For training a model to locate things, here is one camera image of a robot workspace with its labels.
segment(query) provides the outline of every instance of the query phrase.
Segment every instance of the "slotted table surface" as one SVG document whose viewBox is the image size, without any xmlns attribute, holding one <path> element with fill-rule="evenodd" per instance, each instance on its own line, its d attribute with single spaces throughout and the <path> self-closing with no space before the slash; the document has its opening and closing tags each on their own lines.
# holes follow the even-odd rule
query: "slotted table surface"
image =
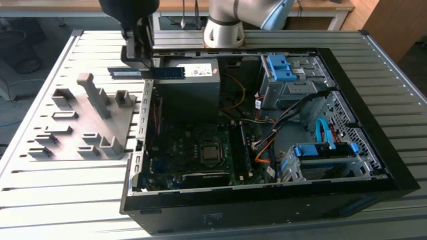
<svg viewBox="0 0 427 240">
<path fill-rule="evenodd" d="M 28 142 L 38 126 L 37 111 L 50 103 L 57 86 L 76 84 L 81 72 L 94 75 L 106 93 L 128 90 L 140 95 L 141 80 L 112 80 L 106 67 L 120 61 L 124 44 L 117 31 L 85 31 L 72 36 L 0 161 L 1 239 L 102 239 L 149 237 L 118 214 L 129 154 L 121 160 L 28 161 Z M 224 239 L 401 239 L 427 237 L 427 101 L 369 36 L 345 31 L 245 32 L 248 47 L 331 48 L 359 94 L 380 124 L 420 190 L 381 202 L 353 216 L 283 225 L 166 234 L 154 238 Z M 200 48 L 197 31 L 161 31 L 156 48 Z M 138 104 L 132 123 L 137 122 Z M 129 127 L 125 148 L 134 148 L 136 126 Z"/>
</svg>

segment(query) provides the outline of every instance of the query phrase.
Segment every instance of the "table leg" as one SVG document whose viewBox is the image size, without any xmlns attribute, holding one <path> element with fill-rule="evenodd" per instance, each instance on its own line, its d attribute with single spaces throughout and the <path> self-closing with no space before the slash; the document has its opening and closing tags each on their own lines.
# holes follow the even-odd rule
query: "table leg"
<svg viewBox="0 0 427 240">
<path fill-rule="evenodd" d="M 6 82 L 0 78 L 0 97 L 6 101 L 13 101 L 16 98 L 16 94 L 13 90 L 8 87 Z"/>
<path fill-rule="evenodd" d="M 335 17 L 333 17 L 333 19 L 331 21 L 331 24 L 328 25 L 327 30 L 337 31 L 337 30 L 341 29 L 344 20 L 347 18 L 347 14 L 348 14 L 348 11 L 337 11 L 336 12 L 336 15 L 335 15 Z"/>
</svg>

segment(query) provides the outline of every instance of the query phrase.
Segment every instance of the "white sticker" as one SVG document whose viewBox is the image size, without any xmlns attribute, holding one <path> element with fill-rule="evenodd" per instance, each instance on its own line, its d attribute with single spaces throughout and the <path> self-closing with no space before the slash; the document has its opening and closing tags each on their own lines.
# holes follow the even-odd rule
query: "white sticker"
<svg viewBox="0 0 427 240">
<path fill-rule="evenodd" d="M 303 70 L 301 68 L 293 68 L 293 69 L 292 69 L 292 72 L 293 72 L 295 74 L 304 74 L 304 70 Z"/>
<path fill-rule="evenodd" d="M 269 174 L 269 176 L 273 178 L 276 175 L 276 171 L 268 166 L 267 167 L 267 173 Z"/>
<path fill-rule="evenodd" d="M 255 100 L 255 108 L 261 109 L 261 101 L 260 100 Z"/>
<path fill-rule="evenodd" d="M 113 75 L 116 76 L 140 76 L 140 71 L 114 71 Z"/>
<path fill-rule="evenodd" d="M 211 63 L 178 64 L 176 67 L 184 67 L 185 77 L 208 77 L 213 75 Z"/>
</svg>

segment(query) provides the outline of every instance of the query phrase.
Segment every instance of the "motherboard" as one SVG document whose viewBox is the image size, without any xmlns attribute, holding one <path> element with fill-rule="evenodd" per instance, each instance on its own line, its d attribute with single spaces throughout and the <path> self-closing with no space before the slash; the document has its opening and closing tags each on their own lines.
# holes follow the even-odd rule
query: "motherboard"
<svg viewBox="0 0 427 240">
<path fill-rule="evenodd" d="M 158 191 L 264 183 L 251 162 L 255 132 L 256 126 L 241 122 L 168 125 L 150 147 L 141 185 Z"/>
</svg>

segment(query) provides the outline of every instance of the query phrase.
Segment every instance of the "floor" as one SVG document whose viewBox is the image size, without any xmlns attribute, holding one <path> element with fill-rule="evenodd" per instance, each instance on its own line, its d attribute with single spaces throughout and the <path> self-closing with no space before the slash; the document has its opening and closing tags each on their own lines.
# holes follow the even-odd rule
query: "floor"
<svg viewBox="0 0 427 240">
<path fill-rule="evenodd" d="M 161 19 L 162 30 L 180 29 L 177 24 L 170 24 L 170 21 L 178 19 Z M 5 80 L 8 85 L 22 80 L 44 80 L 50 72 L 50 68 L 61 53 L 62 47 L 66 43 L 72 30 L 118 30 L 120 26 L 112 18 L 90 17 L 90 18 L 65 18 L 65 26 L 58 26 L 58 19 L 40 18 L 38 23 L 44 29 L 46 40 L 34 46 L 37 55 L 41 59 L 41 69 L 29 74 L 16 74 L 14 71 L 0 61 L 0 77 Z M 421 45 L 413 45 L 408 53 L 397 63 L 400 69 L 412 80 L 420 91 L 427 94 L 427 48 Z M 8 144 L 14 132 L 20 126 L 18 122 L 30 107 L 34 100 L 42 81 L 26 81 L 10 87 L 17 95 L 17 102 L 10 103 L 0 98 L 0 145 Z M 5 148 L 0 147 L 0 157 Z"/>
</svg>

